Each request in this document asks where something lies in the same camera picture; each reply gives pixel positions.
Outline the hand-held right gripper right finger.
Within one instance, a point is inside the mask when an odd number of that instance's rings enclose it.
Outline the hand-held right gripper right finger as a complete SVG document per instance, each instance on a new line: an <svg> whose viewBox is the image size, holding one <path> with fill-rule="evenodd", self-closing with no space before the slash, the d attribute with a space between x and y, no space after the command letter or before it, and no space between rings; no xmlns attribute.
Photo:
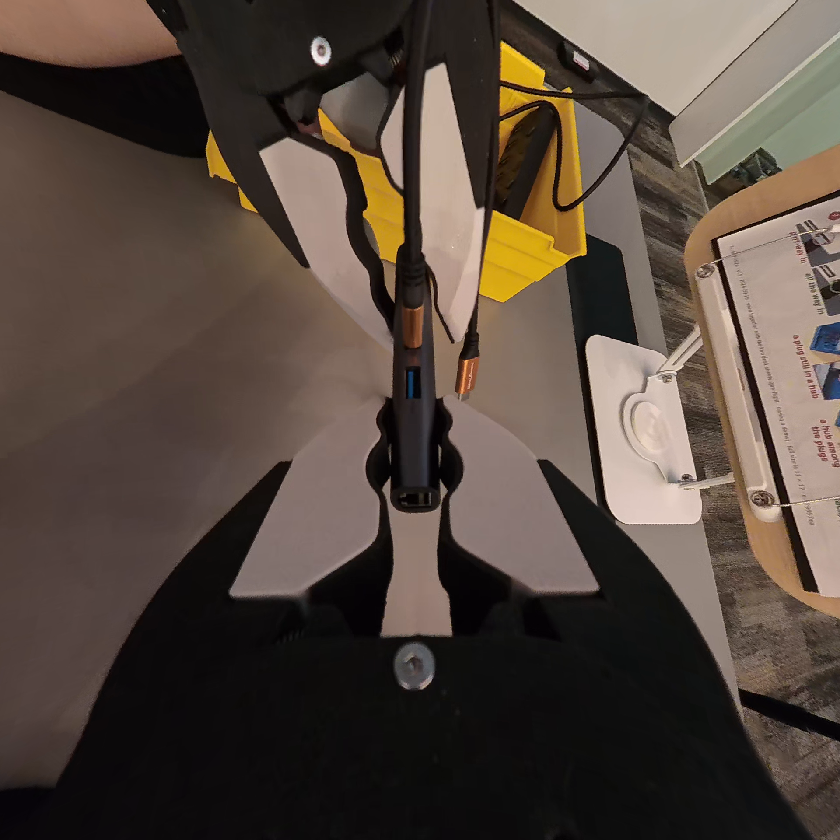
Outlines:
<svg viewBox="0 0 840 840"><path fill-rule="evenodd" d="M446 494L437 575L453 634L478 634L502 604L599 592L534 453L453 396L439 402L438 419Z"/></svg>

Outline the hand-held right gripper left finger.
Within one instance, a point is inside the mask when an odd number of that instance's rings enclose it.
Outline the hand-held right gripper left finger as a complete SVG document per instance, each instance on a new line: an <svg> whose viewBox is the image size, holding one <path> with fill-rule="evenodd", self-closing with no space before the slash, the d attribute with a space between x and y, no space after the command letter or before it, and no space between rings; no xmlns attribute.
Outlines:
<svg viewBox="0 0 840 840"><path fill-rule="evenodd" d="M330 606L351 632L379 635L393 573L383 493L389 475L376 396L318 432L292 459L229 594Z"/></svg>

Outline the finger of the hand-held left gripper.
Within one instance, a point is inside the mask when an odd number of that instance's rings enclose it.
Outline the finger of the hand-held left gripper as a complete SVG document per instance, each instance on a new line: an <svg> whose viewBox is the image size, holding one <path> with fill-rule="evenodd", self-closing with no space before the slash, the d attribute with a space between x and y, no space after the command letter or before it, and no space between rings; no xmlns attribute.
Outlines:
<svg viewBox="0 0 840 840"><path fill-rule="evenodd" d="M449 72L425 72L420 123L422 251L434 274L436 308L452 343L466 336L480 284L485 210L470 180Z"/></svg>
<svg viewBox="0 0 840 840"><path fill-rule="evenodd" d="M364 228L364 187L354 158L322 140L285 138L259 152L304 259L319 284L384 349L384 270Z"/></svg>

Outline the yellow plastic bin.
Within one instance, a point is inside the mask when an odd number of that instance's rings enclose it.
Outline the yellow plastic bin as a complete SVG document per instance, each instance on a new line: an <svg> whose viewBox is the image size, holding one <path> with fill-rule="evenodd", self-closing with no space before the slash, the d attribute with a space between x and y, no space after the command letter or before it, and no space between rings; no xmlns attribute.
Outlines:
<svg viewBox="0 0 840 840"><path fill-rule="evenodd" d="M574 105L566 99L549 103L560 117L560 136L549 143L521 217L494 212L491 220L480 294L496 301L509 300L587 250L582 204L559 212L553 203L557 197L559 203L569 204L583 193ZM325 113L319 117L326 140L355 158L367 198L364 217L372 225L381 256L393 261L403 242L402 198L376 157L353 150Z"/></svg>

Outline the slim grey usb hub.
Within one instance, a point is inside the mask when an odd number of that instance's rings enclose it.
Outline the slim grey usb hub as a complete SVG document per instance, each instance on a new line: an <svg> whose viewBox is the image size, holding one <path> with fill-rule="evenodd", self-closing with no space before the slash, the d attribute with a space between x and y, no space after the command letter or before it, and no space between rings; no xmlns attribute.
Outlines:
<svg viewBox="0 0 840 840"><path fill-rule="evenodd" d="M440 503L434 341L395 350L392 376L391 502L404 513Z"/></svg>

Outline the black cable orange plugs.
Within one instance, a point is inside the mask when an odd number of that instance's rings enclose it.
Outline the black cable orange plugs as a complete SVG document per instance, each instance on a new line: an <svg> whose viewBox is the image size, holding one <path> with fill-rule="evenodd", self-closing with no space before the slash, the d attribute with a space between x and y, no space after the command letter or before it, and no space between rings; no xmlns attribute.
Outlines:
<svg viewBox="0 0 840 840"><path fill-rule="evenodd" d="M434 3L417 2L407 52L404 88L402 127L404 243L402 255L397 264L397 290L402 295L402 302L397 305L399 311L397 324L402 329L400 344L409 350L420 348L424 341L424 311L427 296L432 295L435 308L437 303L434 274L429 269L422 251L422 228L419 218L420 123L425 72L432 67L428 65L427 52L431 44L433 23ZM469 324L476 312L476 304ZM465 337L462 339L463 345L455 381L455 391L460 400L466 399L475 388L478 368L476 340L469 324Z"/></svg>

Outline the person's left forearm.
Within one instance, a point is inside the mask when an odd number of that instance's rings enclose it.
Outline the person's left forearm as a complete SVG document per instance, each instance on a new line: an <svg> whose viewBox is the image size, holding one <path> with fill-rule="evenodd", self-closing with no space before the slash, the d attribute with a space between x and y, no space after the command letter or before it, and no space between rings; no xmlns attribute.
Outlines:
<svg viewBox="0 0 840 840"><path fill-rule="evenodd" d="M1 50L78 68L127 67L180 54L145 1L2 1Z"/></svg>

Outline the white document stand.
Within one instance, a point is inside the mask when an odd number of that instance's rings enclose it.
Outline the white document stand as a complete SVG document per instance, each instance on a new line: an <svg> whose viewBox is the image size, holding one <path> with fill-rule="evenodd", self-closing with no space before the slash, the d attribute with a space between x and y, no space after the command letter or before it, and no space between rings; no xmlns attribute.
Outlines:
<svg viewBox="0 0 840 840"><path fill-rule="evenodd" d="M584 343L595 442L605 504L629 525L691 525L702 513L700 493L734 483L733 472L697 477L678 377L700 350L716 365L724 413L748 509L762 522L782 519L770 433L749 355L732 315L728 279L737 251L712 245L717 258L698 266L700 314L669 355L593 334Z"/></svg>

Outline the wooden document board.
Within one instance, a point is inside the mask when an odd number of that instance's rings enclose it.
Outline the wooden document board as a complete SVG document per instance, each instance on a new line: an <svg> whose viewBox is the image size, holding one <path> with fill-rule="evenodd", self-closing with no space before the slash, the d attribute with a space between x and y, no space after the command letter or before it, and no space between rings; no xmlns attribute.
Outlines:
<svg viewBox="0 0 840 840"><path fill-rule="evenodd" d="M763 454L763 445L755 441L753 423L748 417L746 376L738 371L734 346L725 335L723 316L713 312L717 306L711 299L712 290L708 288L710 278L697 275L700 267L713 259L712 241L715 238L822 199L838 189L838 181L808 183L798 177L787 185L775 183L784 181L787 175L792 174L792 171L785 171L731 196L710 210L689 236L684 264L752 554L763 571L788 595L818 612L838 617L837 598L805 591L796 569L791 537L784 522L762 520L753 509L753 490L748 488L747 467L749 457L756 448L759 449L759 456Z"/></svg>

